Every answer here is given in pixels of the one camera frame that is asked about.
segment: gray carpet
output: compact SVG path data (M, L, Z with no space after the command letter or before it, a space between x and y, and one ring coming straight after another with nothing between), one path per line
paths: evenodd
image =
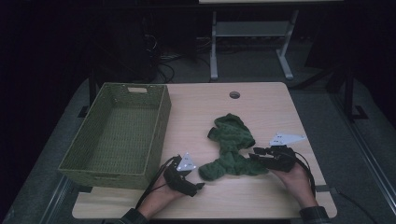
M235 54L219 55L219 79L217 82L281 81L293 86L312 77L318 69L304 67L309 51L309 43L292 43L287 58L295 75L292 81L286 80L272 48L244 50ZM210 78L208 53L201 54L202 60L176 60L171 65L175 70L175 83L208 82ZM171 70L162 66L163 72L171 76ZM307 136L318 159L322 173L331 188L354 199L364 207L377 223L396 223L380 187L375 182L367 162L363 158L360 145L350 131L350 123L339 111L334 99L342 98L342 93L330 95L324 89L327 78L314 83L303 91L290 91ZM161 83L160 76L154 83ZM361 105L369 119L356 120L357 127L367 145L373 151L389 180L394 184L396 176L396 134L382 113L375 106L368 91L356 82L355 105ZM103 220L77 220L71 215L78 194L78 186L67 186L65 195L55 195L62 176L57 172L64 153L82 122L78 113L89 103L88 82L81 84L75 93L58 126L46 144L34 170L26 180L13 204L13 217L4 223L105 223ZM340 194L334 193L338 215L332 219L335 224L373 223L353 203ZM51 210L49 204L58 200L59 206ZM292 223L301 223L295 219Z

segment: green rectangular basket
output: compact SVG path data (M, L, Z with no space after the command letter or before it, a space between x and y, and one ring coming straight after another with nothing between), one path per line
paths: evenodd
M145 189L161 162L166 85L105 83L59 171L82 186Z

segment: hand-mounted device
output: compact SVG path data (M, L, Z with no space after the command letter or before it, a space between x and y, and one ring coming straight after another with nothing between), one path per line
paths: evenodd
M198 183L194 185L186 180L186 175L188 175L191 172L191 170L180 169L179 165L181 160L182 159L180 155L177 155L169 159L166 163L164 163L160 167L157 174L151 180L145 192L142 194L139 201L137 202L135 209L137 209L140 206L140 204L145 200L145 198L152 191L155 190L152 189L152 187L154 186L155 182L158 180L158 178L162 173L163 173L163 177L165 178L166 185L168 185L170 189L177 190L186 195L190 195L191 197L193 197L197 193L197 191L204 186L205 183Z
M306 159L295 151L291 147L285 146L271 146L271 147L254 147L253 151L255 154L249 153L249 157L252 160L261 162L266 168L271 170L278 170L288 173L297 162L299 163L306 171L309 182L311 184L311 190L316 196L315 189L315 179L312 176L311 168L309 167ZM296 154L300 155L306 162L306 165L296 157Z

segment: desk in background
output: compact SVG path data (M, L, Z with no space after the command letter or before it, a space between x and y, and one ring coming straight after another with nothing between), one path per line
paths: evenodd
M189 152L195 165L202 166L219 157L219 144L206 136L214 120L228 113L239 116L256 140L255 147L269 147L278 132L305 135L287 87L283 83L207 83L168 85L172 109L163 144L162 163L177 154ZM230 92L240 93L238 99ZM317 186L326 182L308 140L289 145L308 160ZM248 156L252 149L242 149ZM192 183L202 182L198 171L187 176ZM135 189L93 188L78 195L75 218L119 218L134 207L143 193ZM318 203L329 217L336 208L329 191L317 193ZM155 218L294 218L299 205L273 174L258 176L226 175L194 197L184 197L166 207Z

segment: green cloth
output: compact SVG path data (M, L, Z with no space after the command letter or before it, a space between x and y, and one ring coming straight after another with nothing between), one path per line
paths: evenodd
M212 128L207 135L213 141L219 142L219 158L198 169L204 180L215 180L228 175L260 175L268 170L258 161L252 161L239 154L242 148L256 144L250 130L244 122L233 114L215 119L217 128Z

